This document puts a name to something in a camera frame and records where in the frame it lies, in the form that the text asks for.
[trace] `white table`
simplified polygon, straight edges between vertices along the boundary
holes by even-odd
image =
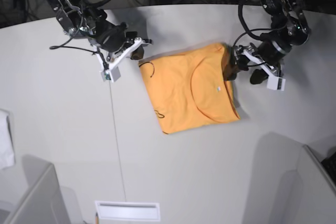
[[[244,7],[244,15],[251,29],[269,27],[260,7]],[[136,62],[124,61],[121,79],[109,85],[89,53],[48,49],[66,40],[56,20],[2,29],[0,108],[12,113],[16,155],[55,163],[88,222],[94,200],[126,199],[159,202],[167,224],[269,223],[301,144],[315,145],[321,157],[336,144],[336,17],[306,16],[313,33],[286,57],[285,92],[252,86],[250,73],[240,73],[241,121],[171,135],[159,127]],[[230,5],[140,7],[109,17],[154,40],[146,57],[232,44],[243,32]],[[84,40],[73,45],[89,48]]]

